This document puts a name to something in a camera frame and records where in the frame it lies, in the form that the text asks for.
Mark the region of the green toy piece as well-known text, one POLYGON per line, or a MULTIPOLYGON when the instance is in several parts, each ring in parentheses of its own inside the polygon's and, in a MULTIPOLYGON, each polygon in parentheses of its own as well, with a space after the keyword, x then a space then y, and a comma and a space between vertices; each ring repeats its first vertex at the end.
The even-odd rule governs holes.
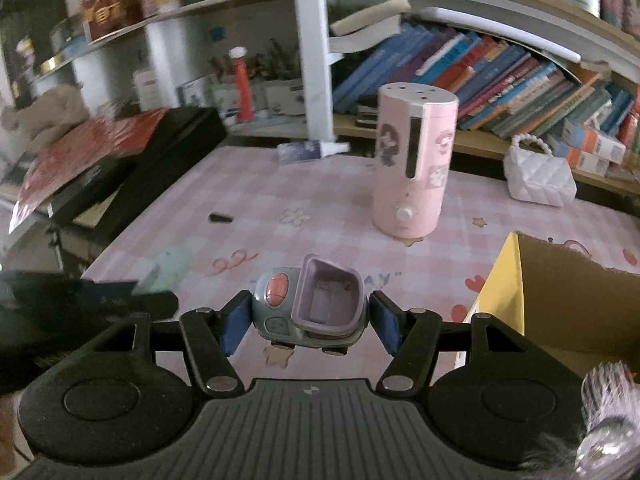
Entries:
POLYGON ((188 274, 191 252, 184 247, 164 250, 154 262, 150 273, 134 288, 135 294, 173 292, 188 274))

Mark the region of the grey toy truck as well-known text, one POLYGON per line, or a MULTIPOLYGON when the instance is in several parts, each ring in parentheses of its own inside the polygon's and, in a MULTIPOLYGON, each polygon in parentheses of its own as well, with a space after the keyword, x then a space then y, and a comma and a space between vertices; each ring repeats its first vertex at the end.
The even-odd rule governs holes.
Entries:
POLYGON ((299 268, 258 278, 252 315, 260 336, 274 344, 344 356, 368 324, 363 279, 349 266, 309 254, 299 268))

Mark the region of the black keyboard case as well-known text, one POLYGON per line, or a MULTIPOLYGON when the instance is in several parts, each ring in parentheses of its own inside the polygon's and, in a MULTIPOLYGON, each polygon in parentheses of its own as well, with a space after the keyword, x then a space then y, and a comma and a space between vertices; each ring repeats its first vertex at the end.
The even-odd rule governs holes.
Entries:
MULTIPOLYGON (((214 108, 168 108, 141 154, 105 157, 52 194, 26 220, 34 218, 105 247, 226 136, 214 108)), ((3 196, 1 206, 13 210, 16 201, 17 196, 3 196)))

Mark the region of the small black cap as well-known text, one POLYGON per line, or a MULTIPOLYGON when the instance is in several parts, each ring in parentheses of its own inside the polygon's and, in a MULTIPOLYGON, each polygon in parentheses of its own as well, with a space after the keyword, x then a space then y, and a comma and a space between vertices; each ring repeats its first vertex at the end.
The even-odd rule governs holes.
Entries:
POLYGON ((233 221, 232 217, 224 216, 223 214, 210 214, 208 216, 208 221, 212 223, 224 223, 228 224, 233 221))

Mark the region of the red patterned paper sheet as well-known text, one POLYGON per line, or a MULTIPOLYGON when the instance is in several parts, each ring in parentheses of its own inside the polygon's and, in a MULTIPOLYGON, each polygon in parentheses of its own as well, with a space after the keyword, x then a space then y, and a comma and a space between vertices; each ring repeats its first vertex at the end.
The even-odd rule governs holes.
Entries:
POLYGON ((168 108, 134 117, 92 118, 46 148, 30 166, 12 210, 12 234, 47 198, 105 157, 141 154, 168 108))

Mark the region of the yellow cardboard box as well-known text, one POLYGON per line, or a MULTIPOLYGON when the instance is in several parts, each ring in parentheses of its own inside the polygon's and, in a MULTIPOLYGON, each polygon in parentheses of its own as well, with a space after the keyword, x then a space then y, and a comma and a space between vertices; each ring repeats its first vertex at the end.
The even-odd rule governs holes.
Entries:
POLYGON ((639 374, 639 277, 513 232, 465 322, 489 313, 579 376, 622 362, 639 374))

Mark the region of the spray bottle lying down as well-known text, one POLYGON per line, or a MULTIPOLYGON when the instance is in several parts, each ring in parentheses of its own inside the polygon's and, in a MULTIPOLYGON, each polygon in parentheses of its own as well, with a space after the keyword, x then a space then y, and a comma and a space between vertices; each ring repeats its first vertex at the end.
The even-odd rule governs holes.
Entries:
POLYGON ((310 162, 329 156, 346 154, 350 151, 348 142, 299 141, 283 143, 277 146, 278 159, 281 165, 292 165, 298 162, 310 162))

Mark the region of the white quilted handbag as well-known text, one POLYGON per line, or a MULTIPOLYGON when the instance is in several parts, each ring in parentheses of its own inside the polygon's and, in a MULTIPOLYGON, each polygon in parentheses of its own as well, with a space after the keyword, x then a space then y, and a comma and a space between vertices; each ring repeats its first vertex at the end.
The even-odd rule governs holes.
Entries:
POLYGON ((510 196, 521 202, 564 207, 577 193, 570 165, 555 157, 550 146, 529 133, 519 133, 503 159, 510 196))

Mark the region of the beige crumpled cloth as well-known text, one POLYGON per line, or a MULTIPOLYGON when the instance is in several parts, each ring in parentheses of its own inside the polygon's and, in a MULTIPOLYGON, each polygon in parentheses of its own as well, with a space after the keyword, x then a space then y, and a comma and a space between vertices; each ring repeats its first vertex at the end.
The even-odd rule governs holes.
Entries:
POLYGON ((38 155, 89 118, 80 91, 59 84, 29 107, 2 108, 1 151, 14 162, 24 153, 38 155))

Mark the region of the pink cylindrical humidifier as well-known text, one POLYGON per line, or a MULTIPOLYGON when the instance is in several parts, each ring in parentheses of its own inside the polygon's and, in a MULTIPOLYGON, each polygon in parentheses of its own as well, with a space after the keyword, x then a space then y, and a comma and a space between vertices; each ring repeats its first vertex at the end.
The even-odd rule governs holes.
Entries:
POLYGON ((378 89, 373 223, 400 240, 436 229, 448 179, 459 99, 427 84, 378 89))

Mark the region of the white pen holder box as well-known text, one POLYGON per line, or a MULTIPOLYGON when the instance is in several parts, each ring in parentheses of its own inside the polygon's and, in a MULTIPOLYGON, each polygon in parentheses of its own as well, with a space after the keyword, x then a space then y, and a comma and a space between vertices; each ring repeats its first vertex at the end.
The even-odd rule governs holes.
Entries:
MULTIPOLYGON (((250 84, 253 118, 302 117, 306 113, 304 85, 300 79, 257 81, 250 84)), ((224 119, 235 120, 241 110, 235 84, 217 84, 214 107, 224 119)))

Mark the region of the row of books lower shelf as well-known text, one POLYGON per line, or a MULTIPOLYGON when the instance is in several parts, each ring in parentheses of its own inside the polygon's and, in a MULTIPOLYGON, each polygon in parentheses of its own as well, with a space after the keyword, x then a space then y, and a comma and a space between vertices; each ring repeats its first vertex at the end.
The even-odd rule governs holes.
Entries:
POLYGON ((459 101, 457 126, 510 140, 530 133, 554 142, 574 162, 597 153, 599 139, 636 148, 639 93, 602 72, 569 70, 506 38, 474 30, 403 21, 398 32, 358 53, 332 92, 334 112, 371 128, 384 84, 426 84, 459 101), (565 128, 591 128, 597 139, 564 141, 565 128))

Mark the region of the white shelf post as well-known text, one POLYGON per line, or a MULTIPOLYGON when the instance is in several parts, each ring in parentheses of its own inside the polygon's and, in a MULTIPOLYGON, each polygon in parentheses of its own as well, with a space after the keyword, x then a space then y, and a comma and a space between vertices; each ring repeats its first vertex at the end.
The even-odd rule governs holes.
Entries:
POLYGON ((326 0, 295 0, 295 11, 308 134, 334 141, 326 0))

